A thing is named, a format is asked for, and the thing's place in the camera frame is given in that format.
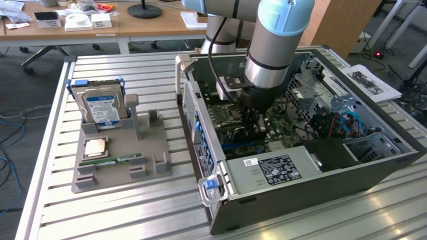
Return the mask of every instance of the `plastic bag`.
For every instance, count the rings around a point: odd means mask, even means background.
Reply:
[[[8,19],[17,24],[32,21],[32,18],[21,11],[13,1],[0,0],[0,15],[7,16]]]
[[[77,5],[79,5],[79,9],[83,12],[87,12],[91,10],[93,10],[93,11],[97,10],[97,5],[93,0],[77,0]]]
[[[115,5],[109,5],[109,4],[97,3],[96,5],[97,5],[97,12],[101,14],[109,13],[116,8]]]

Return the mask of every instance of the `white box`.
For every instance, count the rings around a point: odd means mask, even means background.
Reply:
[[[35,12],[33,15],[39,28],[57,28],[61,26],[61,20],[56,12]]]
[[[87,21],[85,24],[75,24],[73,22],[65,22],[65,32],[92,30],[92,23]]]
[[[65,17],[65,32],[92,30],[89,17],[81,13],[73,13]]]
[[[359,54],[362,53],[363,51],[363,48],[366,47],[367,43],[370,42],[371,40],[371,35],[367,34],[367,33],[360,33],[360,36],[359,36],[359,39],[358,39],[358,42],[351,50],[351,54]]]
[[[112,20],[108,13],[91,15],[92,26],[95,29],[112,28]]]

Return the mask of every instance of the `metal table slats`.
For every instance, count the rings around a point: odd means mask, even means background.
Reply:
[[[334,64],[347,63],[318,47]],[[196,188],[188,146],[175,102],[175,56],[184,52],[83,56],[63,76],[107,80],[123,76],[139,95],[137,113],[156,108],[164,117],[172,175],[75,194],[71,191],[81,114],[68,93],[59,101],[47,149],[43,183],[32,183],[37,202],[25,204],[17,239],[391,239],[427,236],[427,159],[394,173],[367,192],[211,236]],[[427,131],[394,102],[380,104],[427,146]]]

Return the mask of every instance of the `gray carpet floor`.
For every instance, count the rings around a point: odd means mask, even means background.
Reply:
[[[372,18],[367,26],[367,32],[371,35],[378,29],[383,19],[383,14],[379,17]],[[384,40],[390,35],[392,28],[394,27],[391,25],[380,37],[376,45],[372,46],[374,50],[382,49]],[[202,40],[190,40],[188,42],[192,48],[200,47],[203,43]],[[135,49],[131,52],[144,53],[187,50],[183,41],[160,41],[157,43],[157,50],[151,48],[149,43],[151,42],[145,42],[141,44],[141,42],[139,42],[139,44],[135,44]],[[414,28],[408,28],[392,49],[395,56],[391,56],[386,53],[384,59],[380,60],[380,62],[384,65],[391,65],[400,73],[403,78],[408,77],[415,70],[408,68],[407,65],[426,44],[426,33]],[[113,43],[100,44],[100,48],[100,51],[96,51],[92,49],[89,44],[64,46],[64,50],[71,55],[76,56],[108,55],[120,53],[119,46]],[[31,53],[35,53],[39,49],[40,47],[29,47]],[[51,51],[31,65],[31,67],[35,69],[35,75],[28,76],[23,72],[20,64],[29,56],[29,54],[19,52],[17,47],[13,47],[9,49],[7,55],[0,57],[0,112],[9,110],[24,110],[35,106],[48,105],[52,103],[64,57],[57,51]],[[382,68],[376,62],[367,60],[359,54],[350,55],[347,61],[352,65],[366,65],[371,71]],[[388,69],[376,71],[375,74],[395,88],[399,87],[400,79],[398,76],[388,75]],[[426,77],[427,71],[424,71],[422,74],[422,78],[426,79]],[[41,109],[31,114],[43,115],[47,112],[48,109]],[[20,123],[23,121],[23,119],[19,118],[8,120],[11,120],[9,122],[13,123]],[[21,216],[20,208],[23,208],[25,202],[27,190],[31,183],[47,121],[47,118],[28,120],[25,123],[25,135],[23,139],[5,149],[5,153],[15,163],[16,172],[23,187],[23,196],[19,203],[13,207],[16,211],[0,215],[0,240],[9,240],[15,238]],[[16,126],[5,126],[0,124],[0,141],[11,134],[11,132],[15,131],[16,128]],[[7,171],[0,171],[0,181],[4,179],[5,174]],[[9,204],[15,201],[16,196],[17,187],[15,180],[11,177],[4,186],[0,187],[0,209],[4,209],[9,206]]]

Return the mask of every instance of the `warning sticker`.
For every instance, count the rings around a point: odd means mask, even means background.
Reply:
[[[244,166],[252,166],[259,164],[259,159],[258,158],[251,158],[251,159],[244,159]]]
[[[87,98],[93,121],[100,126],[108,127],[119,123],[120,117],[117,109],[113,107],[113,103],[113,96],[93,96]]]
[[[288,155],[258,161],[270,185],[300,179],[302,175]]]

